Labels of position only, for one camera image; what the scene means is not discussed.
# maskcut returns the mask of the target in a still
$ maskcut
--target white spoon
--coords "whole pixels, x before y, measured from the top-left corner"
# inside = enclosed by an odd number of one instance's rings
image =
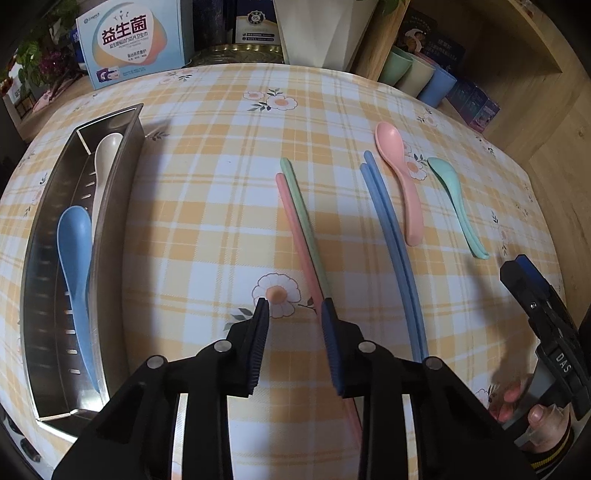
[[[105,185],[109,178],[109,172],[113,166],[113,160],[119,150],[119,145],[123,140],[123,135],[114,133],[109,134],[100,141],[95,152],[95,172],[96,187],[95,196],[92,201],[92,238],[95,237],[96,221],[99,217],[100,204],[103,200]]]

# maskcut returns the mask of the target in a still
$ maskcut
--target tablecloth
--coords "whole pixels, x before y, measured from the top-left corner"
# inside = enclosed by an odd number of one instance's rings
[[[148,136],[123,265],[130,368],[155,353],[169,360],[195,355],[249,318],[270,287],[284,291],[271,307],[255,394],[229,400],[237,478],[356,478],[359,452],[330,382],[316,306],[275,185],[281,157],[294,166],[339,316],[409,358],[394,270],[359,171],[371,150],[402,222],[399,185],[373,138],[379,121],[393,123],[423,206],[424,241],[408,253],[430,354],[484,404],[500,382],[531,370],[535,337],[499,268],[524,253],[560,293],[563,287],[528,176],[502,151],[394,88],[347,73],[233,64],[154,74],[64,105],[30,145],[0,201],[0,403],[51,465],[69,443],[40,429],[32,414],[19,333],[24,252],[72,129],[140,102]],[[489,260],[470,254],[429,157],[458,171]]]

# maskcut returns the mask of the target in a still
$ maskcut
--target mint green spoon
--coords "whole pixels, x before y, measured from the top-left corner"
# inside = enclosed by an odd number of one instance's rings
[[[464,236],[466,237],[470,250],[472,250],[472,254],[476,258],[488,260],[490,255],[482,246],[480,240],[478,240],[476,233],[472,229],[472,225],[470,225],[470,222],[468,221],[468,216],[464,209],[464,201],[462,200],[462,187],[457,172],[449,162],[442,160],[441,158],[430,157],[427,159],[427,162],[452,200],[457,219],[460,220],[460,227],[462,227],[462,232],[464,232]]]

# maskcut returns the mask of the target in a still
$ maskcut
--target pink spoon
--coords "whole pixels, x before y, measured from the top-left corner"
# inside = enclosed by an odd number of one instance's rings
[[[400,133],[388,122],[375,128],[375,144],[384,161],[390,165],[402,185],[406,243],[414,247],[423,241],[423,210],[417,188],[404,161],[404,144]]]

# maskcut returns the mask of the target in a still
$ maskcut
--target silver rivet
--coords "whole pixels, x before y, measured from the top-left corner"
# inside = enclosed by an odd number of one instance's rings
[[[427,368],[430,368],[431,370],[439,370],[443,366],[443,362],[436,356],[430,356],[425,360],[425,365],[427,365]]]
[[[154,355],[148,358],[146,364],[148,365],[148,368],[160,368],[164,365],[164,358],[159,355]]]
[[[359,350],[361,350],[363,353],[373,353],[375,352],[375,343],[373,342],[361,342],[358,345]]]
[[[232,342],[228,340],[220,340],[213,344],[213,348],[216,352],[227,352],[230,350],[230,348],[232,348]]]

